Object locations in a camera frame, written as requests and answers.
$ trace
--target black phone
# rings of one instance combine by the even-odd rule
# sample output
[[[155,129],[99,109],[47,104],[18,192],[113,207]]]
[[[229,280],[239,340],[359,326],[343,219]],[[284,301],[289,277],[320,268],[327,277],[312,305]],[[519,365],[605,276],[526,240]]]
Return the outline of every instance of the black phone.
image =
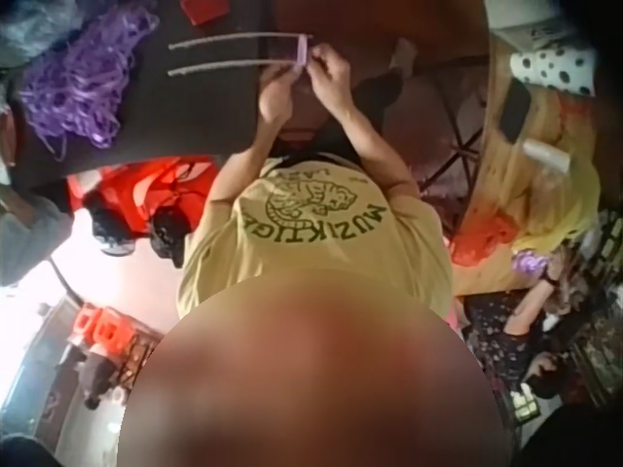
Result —
[[[530,111],[532,97],[530,91],[516,78],[510,83],[502,115],[499,118],[499,130],[510,144],[515,144],[519,138],[526,116]]]

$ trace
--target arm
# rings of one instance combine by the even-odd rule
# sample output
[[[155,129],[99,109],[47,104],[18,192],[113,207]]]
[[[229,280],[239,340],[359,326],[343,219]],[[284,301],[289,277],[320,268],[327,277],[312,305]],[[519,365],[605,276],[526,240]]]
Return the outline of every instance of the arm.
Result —
[[[308,65],[313,91],[342,125],[348,139],[375,183],[385,192],[420,197],[411,170],[355,107],[350,92],[350,66],[330,46],[311,51]]]
[[[33,207],[6,185],[0,185],[0,208],[16,216],[25,227],[32,227],[34,223]]]
[[[420,189],[402,158],[354,106],[340,120],[366,172],[384,193],[420,197]]]
[[[563,274],[566,265],[566,254],[561,248],[554,252],[551,256],[549,266],[547,267],[547,275],[551,281],[557,281]],[[552,296],[556,289],[546,281],[539,280],[538,283],[531,288],[524,299],[517,305],[513,314],[506,321],[504,333],[511,336],[523,336],[530,331],[532,323],[538,317],[545,302]]]
[[[532,323],[541,312],[547,299],[554,293],[554,286],[540,280],[517,305],[513,314],[506,321],[504,333],[511,336],[523,336],[530,331]]]
[[[220,170],[207,197],[211,202],[233,203],[255,181],[279,131],[292,116],[292,85],[301,70],[267,68],[260,78],[259,117],[255,139],[249,149],[232,155]]]
[[[207,202],[234,203],[236,198],[260,176],[260,170],[275,143],[280,126],[260,118],[255,139],[249,149],[232,155],[214,179]]]

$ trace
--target yellow t-shirt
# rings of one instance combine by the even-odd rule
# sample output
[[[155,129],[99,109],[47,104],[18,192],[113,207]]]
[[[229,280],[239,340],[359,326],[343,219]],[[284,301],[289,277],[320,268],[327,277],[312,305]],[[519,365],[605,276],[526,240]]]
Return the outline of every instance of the yellow t-shirt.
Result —
[[[181,316],[265,272],[344,269],[408,293],[445,316],[452,270],[441,222],[419,199],[387,200],[367,175],[326,162],[269,172],[233,206],[206,205],[188,236]]]

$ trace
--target pile of purple rubber bands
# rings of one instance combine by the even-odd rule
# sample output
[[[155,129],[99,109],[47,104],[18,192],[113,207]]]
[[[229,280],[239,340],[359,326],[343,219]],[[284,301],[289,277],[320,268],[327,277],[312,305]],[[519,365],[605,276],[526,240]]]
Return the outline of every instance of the pile of purple rubber bands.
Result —
[[[159,22],[145,2],[115,6],[66,50],[46,54],[26,70],[19,93],[26,120],[59,160],[68,132],[86,136],[97,148],[112,145],[132,50]],[[52,138],[60,140],[59,153]]]

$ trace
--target yellow cloth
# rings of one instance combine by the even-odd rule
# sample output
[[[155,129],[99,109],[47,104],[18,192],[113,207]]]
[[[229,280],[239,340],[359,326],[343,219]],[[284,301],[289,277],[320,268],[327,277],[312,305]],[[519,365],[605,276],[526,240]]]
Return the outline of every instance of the yellow cloth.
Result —
[[[294,269],[358,272],[441,316],[450,309],[450,255],[434,209],[387,201],[357,170],[303,162],[256,180],[233,206],[206,206],[187,238],[180,315],[246,278]]]
[[[528,218],[523,234],[513,242],[513,250],[553,251],[563,240],[586,232],[597,220],[600,178],[590,160],[573,158],[567,175],[558,183],[540,177],[531,188]]]

